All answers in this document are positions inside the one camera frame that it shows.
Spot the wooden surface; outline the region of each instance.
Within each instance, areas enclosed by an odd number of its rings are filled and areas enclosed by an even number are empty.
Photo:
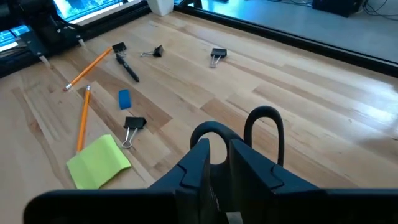
[[[71,91],[62,88],[107,46],[124,42],[135,83],[106,57]],[[243,133],[257,106],[279,110],[285,167],[321,187],[398,187],[398,80],[208,21],[153,14],[0,80],[0,217],[19,223],[24,205],[52,189],[72,189],[66,162],[75,154],[84,87],[91,84],[85,145],[104,134],[124,140],[126,116],[148,123],[123,153],[132,168],[103,188],[147,187],[187,151],[200,123],[215,119]],[[139,53],[162,44],[162,58]],[[209,68],[212,47],[228,58]],[[128,88],[132,108],[118,108]],[[226,155],[211,139],[211,160]],[[277,131],[263,119],[254,148],[275,161]]]

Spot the floor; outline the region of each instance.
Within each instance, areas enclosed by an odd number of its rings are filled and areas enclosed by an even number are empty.
[[[375,9],[383,2],[369,0]],[[311,7],[268,0],[229,0],[227,3],[202,0],[202,4],[205,10],[398,63],[398,21],[370,16],[364,11],[345,18]],[[398,2],[389,0],[378,13],[398,14]]]
[[[62,88],[107,46],[127,45],[134,83],[109,55],[69,92]],[[162,44],[162,58],[139,53]],[[185,14],[153,14],[0,80],[0,217],[20,223],[24,205],[52,189],[73,189],[66,162],[75,154],[85,85],[91,84],[85,144],[125,137],[126,116],[148,123],[123,150],[133,168],[104,189],[147,187],[187,151],[190,133],[215,119],[242,134],[260,105],[279,110],[285,128],[285,168],[320,187],[398,187],[398,80]],[[228,49],[216,69],[212,47]],[[129,89],[132,108],[118,108]],[[222,162],[221,138],[211,161]],[[264,119],[254,148],[275,160],[277,130]]]

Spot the blue eraser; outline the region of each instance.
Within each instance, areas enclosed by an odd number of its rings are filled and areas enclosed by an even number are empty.
[[[120,106],[121,110],[131,107],[129,90],[120,90],[119,91],[119,106]]]

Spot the black frame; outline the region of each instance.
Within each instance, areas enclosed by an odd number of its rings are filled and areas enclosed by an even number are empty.
[[[202,9],[201,0],[182,0],[180,4],[175,5],[175,11],[189,14],[191,16],[199,17],[209,21],[213,21],[225,26],[233,27],[235,29],[243,30],[261,37],[276,40],[283,44],[291,45],[304,49],[316,54],[324,55],[333,59],[340,60],[352,65],[367,68],[375,72],[384,73],[392,77],[398,77],[398,63],[373,57],[370,55],[361,54],[352,50],[342,49],[329,44],[324,44],[319,41],[310,40],[297,35],[292,35],[280,30],[271,29],[269,27],[261,26],[241,19],[224,16],[214,12],[205,11]],[[141,16],[150,13],[150,9],[145,1],[140,2],[129,8],[115,12],[106,17],[93,21],[82,28],[84,33],[81,34],[84,40],[94,38],[101,35],[115,27],[121,26],[125,23],[131,22]],[[61,46],[56,54],[62,53],[64,50],[74,47],[73,45]],[[12,55],[15,60],[11,60],[5,67],[1,69],[0,77],[4,77],[20,69],[26,68],[34,63],[39,62],[39,59],[32,55],[28,50],[18,52]]]

